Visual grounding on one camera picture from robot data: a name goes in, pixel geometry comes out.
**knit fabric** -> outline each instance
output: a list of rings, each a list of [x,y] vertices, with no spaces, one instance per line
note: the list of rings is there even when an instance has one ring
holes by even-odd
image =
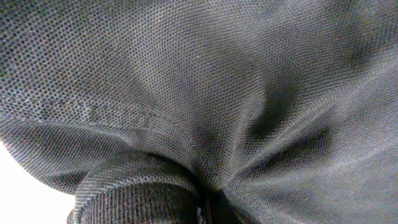
[[[243,223],[398,221],[396,0],[0,7],[1,141],[74,222],[188,222],[199,192]]]

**textured fabric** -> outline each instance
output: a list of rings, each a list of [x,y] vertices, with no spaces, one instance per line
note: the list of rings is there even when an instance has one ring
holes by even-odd
[[[1,14],[1,141],[43,183],[77,194],[142,152],[222,192],[241,222],[398,222],[396,0],[2,1]]]
[[[142,153],[108,160],[77,188],[74,221],[195,223],[200,196],[190,176],[176,164]]]

